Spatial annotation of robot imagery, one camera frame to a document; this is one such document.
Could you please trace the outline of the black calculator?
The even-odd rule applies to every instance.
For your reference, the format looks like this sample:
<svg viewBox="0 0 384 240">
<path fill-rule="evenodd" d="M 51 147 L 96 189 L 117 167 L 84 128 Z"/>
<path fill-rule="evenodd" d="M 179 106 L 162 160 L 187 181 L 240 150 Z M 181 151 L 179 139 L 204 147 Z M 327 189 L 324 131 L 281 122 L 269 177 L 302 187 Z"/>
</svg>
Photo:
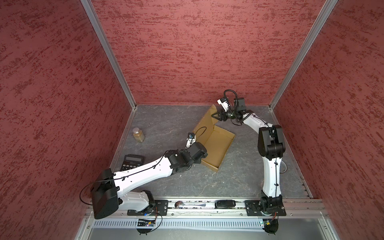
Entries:
<svg viewBox="0 0 384 240">
<path fill-rule="evenodd" d="M 135 169 L 144 165 L 145 157 L 141 155 L 125 155 L 120 171 Z"/>
</svg>

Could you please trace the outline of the aluminium corner post left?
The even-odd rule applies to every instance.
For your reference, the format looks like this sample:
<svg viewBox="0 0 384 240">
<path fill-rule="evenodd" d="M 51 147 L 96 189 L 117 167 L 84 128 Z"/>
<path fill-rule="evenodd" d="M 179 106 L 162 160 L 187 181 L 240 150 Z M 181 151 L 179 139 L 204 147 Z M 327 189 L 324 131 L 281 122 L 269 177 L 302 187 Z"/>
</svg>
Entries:
<svg viewBox="0 0 384 240">
<path fill-rule="evenodd" d="M 126 78 L 123 74 L 121 67 L 119 66 L 118 60 L 113 52 L 113 49 L 107 39 L 105 31 L 103 30 L 102 24 L 97 16 L 95 8 L 90 0 L 81 0 L 83 8 L 86 11 L 86 14 L 91 22 L 91 25 L 104 49 L 104 52 L 112 66 L 112 69 L 115 72 L 115 75 L 124 91 L 124 94 L 127 100 L 130 103 L 131 108 L 135 111 L 137 109 L 136 101 L 134 100 L 133 94 L 128 86 Z"/>
</svg>

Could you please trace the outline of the glass jar with lid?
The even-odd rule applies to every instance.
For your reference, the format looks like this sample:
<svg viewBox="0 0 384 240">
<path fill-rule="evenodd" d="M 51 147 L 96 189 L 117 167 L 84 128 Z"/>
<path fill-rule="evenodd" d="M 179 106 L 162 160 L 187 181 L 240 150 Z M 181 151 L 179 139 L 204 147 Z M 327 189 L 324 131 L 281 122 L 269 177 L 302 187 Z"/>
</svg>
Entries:
<svg viewBox="0 0 384 240">
<path fill-rule="evenodd" d="M 133 128 L 133 136 L 137 142 L 143 143 L 145 140 L 145 135 L 143 131 L 139 128 Z"/>
</svg>

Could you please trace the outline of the brown cardboard box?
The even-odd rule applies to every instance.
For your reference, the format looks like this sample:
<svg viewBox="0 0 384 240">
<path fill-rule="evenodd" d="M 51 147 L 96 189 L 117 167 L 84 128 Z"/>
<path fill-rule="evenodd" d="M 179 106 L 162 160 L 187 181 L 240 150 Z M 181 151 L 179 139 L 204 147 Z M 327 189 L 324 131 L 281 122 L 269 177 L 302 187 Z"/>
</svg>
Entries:
<svg viewBox="0 0 384 240">
<path fill-rule="evenodd" d="M 208 156 L 202 159 L 202 164 L 214 172 L 219 171 L 219 167 L 236 136 L 216 125 L 219 121 L 212 118 L 212 114 L 216 112 L 216 106 L 211 105 L 193 130 L 197 142 L 207 149 Z"/>
</svg>

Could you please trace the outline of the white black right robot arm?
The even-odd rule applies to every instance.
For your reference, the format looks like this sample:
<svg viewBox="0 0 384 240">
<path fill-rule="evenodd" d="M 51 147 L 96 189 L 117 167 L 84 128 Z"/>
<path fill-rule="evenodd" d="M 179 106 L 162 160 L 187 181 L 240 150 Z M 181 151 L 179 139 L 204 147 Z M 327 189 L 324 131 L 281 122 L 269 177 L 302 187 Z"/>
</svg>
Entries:
<svg viewBox="0 0 384 240">
<path fill-rule="evenodd" d="M 280 168 L 286 151 L 283 128 L 269 124 L 252 111 L 220 110 L 212 117 L 223 122 L 236 120 L 237 125 L 245 124 L 258 134 L 258 153 L 264 163 L 264 183 L 259 211 L 265 216 L 277 213 L 283 207 L 280 187 Z"/>
</svg>

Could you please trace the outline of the metal spoon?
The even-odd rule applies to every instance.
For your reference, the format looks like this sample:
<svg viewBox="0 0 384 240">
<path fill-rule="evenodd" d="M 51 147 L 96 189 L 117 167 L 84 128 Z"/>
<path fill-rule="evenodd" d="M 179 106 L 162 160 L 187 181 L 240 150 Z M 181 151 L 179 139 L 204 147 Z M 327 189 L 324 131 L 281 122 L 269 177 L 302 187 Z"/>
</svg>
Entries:
<svg viewBox="0 0 384 240">
<path fill-rule="evenodd" d="M 175 203 L 176 209 L 182 209 L 182 208 L 194 208 L 194 207 L 205 207 L 206 203 L 184 203 L 182 201 L 177 201 Z"/>
</svg>

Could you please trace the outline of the aluminium corner post right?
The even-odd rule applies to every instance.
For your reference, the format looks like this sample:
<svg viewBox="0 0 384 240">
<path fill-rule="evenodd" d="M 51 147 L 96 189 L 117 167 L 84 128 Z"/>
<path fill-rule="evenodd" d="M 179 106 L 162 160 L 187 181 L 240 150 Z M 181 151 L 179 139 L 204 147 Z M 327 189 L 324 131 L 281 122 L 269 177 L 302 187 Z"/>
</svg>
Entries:
<svg viewBox="0 0 384 240">
<path fill-rule="evenodd" d="M 298 70 L 302 61 L 306 57 L 308 51 L 310 50 L 311 46 L 315 42 L 317 36 L 319 35 L 321 29 L 323 28 L 324 24 L 326 23 L 327 19 L 329 18 L 330 14 L 332 13 L 337 3 L 338 3 L 338 0 L 325 1 L 311 29 L 309 30 L 302 46 L 300 47 L 293 63 L 291 64 L 287 74 L 285 75 L 280 87 L 278 88 L 275 96 L 273 97 L 271 103 L 269 104 L 270 111 L 273 111 L 275 109 L 284 91 L 288 87 L 289 83 L 291 82 L 296 71 Z"/>
</svg>

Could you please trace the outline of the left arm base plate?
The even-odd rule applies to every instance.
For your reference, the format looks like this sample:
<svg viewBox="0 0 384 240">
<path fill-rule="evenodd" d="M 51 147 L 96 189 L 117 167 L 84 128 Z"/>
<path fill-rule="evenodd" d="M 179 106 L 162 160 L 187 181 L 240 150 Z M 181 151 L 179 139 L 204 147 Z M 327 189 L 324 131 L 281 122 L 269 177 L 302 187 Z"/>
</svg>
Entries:
<svg viewBox="0 0 384 240">
<path fill-rule="evenodd" d="M 149 205 L 148 209 L 145 209 L 141 212 L 137 212 L 134 210 L 128 210 L 127 215 L 128 216 L 156 216 L 157 214 L 160 214 L 161 216 L 166 216 L 168 212 L 168 200 L 155 200 L 155 204 Z"/>
</svg>

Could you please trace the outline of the aluminium corner post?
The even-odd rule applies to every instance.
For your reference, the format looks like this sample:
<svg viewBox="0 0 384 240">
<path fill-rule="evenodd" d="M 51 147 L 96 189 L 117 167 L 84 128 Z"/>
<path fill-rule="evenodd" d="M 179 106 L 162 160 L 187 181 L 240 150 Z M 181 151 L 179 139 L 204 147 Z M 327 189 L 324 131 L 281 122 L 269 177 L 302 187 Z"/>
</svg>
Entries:
<svg viewBox="0 0 384 240">
<path fill-rule="evenodd" d="M 137 109 L 136 101 L 134 100 L 133 94 L 128 86 L 126 78 L 123 74 L 121 67 L 119 66 L 118 60 L 113 52 L 113 49 L 107 39 L 105 31 L 103 30 L 102 24 L 97 16 L 95 8 L 90 0 L 81 0 L 83 8 L 86 11 L 86 14 L 91 22 L 91 25 L 104 49 L 104 52 L 112 66 L 112 69 L 115 72 L 115 75 L 124 91 L 124 94 L 127 100 L 130 103 L 131 108 L 135 111 Z"/>
<path fill-rule="evenodd" d="M 321 29 L 323 28 L 324 24 L 326 23 L 327 19 L 329 18 L 330 14 L 332 13 L 337 3 L 338 3 L 338 0 L 325 1 L 311 29 L 309 30 L 302 46 L 300 47 L 293 63 L 291 64 L 287 74 L 285 75 L 280 87 L 278 88 L 275 96 L 273 97 L 271 103 L 269 104 L 270 111 L 273 111 L 275 109 L 284 91 L 288 87 L 289 83 L 291 82 L 296 71 L 298 70 L 302 61 L 306 57 L 308 51 L 310 50 L 311 46 L 315 42 L 317 36 L 319 35 Z"/>
</svg>

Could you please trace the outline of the aluminium front rail frame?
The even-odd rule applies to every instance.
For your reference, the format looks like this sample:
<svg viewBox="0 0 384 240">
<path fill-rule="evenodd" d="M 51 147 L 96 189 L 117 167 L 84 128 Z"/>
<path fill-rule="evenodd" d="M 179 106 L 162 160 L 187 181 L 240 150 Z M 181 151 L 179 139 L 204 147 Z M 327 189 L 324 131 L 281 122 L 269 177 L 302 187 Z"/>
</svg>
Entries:
<svg viewBox="0 0 384 240">
<path fill-rule="evenodd" d="M 245 209 L 247 199 L 233 198 L 236 207 L 231 209 L 216 209 L 217 198 L 171 198 L 157 197 L 156 200 L 168 200 L 166 216 L 128 216 L 127 211 L 117 211 L 101 220 L 94 218 L 92 209 L 88 209 L 76 235 L 77 240 L 88 240 L 93 229 L 143 229 L 146 232 L 162 229 L 206 230 L 206 231 L 247 231 L 264 232 L 271 228 L 274 220 L 279 223 L 281 231 L 286 224 L 293 220 L 306 220 L 317 224 L 318 230 L 326 240 L 338 240 L 339 236 L 328 215 L 328 212 L 319 199 L 285 199 L 283 205 L 287 215 L 285 217 L 249 217 Z M 206 203 L 205 207 L 176 209 L 175 203 Z"/>
</svg>

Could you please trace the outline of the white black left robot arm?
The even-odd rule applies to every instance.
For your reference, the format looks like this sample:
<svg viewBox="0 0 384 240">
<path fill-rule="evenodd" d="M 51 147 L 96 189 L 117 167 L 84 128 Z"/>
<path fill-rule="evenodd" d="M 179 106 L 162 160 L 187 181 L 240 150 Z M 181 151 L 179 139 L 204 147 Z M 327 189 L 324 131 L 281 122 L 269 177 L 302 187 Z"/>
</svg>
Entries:
<svg viewBox="0 0 384 240">
<path fill-rule="evenodd" d="M 79 199 L 83 204 L 93 207 L 96 220 L 117 211 L 151 213 L 156 207 L 152 193 L 134 192 L 134 189 L 185 172 L 194 164 L 200 164 L 207 156 L 204 145 L 195 142 L 186 149 L 167 150 L 159 159 L 134 169 L 114 173 L 110 168 L 106 169 L 80 191 Z"/>
</svg>

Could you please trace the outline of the black car key fob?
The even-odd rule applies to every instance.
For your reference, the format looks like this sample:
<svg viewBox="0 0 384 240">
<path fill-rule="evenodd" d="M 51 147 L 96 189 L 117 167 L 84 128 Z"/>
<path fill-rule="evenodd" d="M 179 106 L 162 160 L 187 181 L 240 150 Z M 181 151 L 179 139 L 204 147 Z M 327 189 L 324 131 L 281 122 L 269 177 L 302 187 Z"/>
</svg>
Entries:
<svg viewBox="0 0 384 240">
<path fill-rule="evenodd" d="M 231 209 L 236 207 L 235 200 L 217 200 L 215 202 L 216 209 Z"/>
</svg>

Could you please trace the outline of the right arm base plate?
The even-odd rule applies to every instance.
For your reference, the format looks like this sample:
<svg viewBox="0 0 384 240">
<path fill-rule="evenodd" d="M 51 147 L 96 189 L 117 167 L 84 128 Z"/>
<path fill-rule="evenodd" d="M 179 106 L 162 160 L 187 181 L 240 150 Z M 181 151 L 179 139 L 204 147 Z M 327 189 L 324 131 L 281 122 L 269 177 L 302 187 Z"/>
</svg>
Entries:
<svg viewBox="0 0 384 240">
<path fill-rule="evenodd" d="M 287 215 L 285 207 L 282 203 L 266 204 L 260 203 L 260 200 L 247 200 L 245 209 L 249 217 L 285 217 Z"/>
</svg>

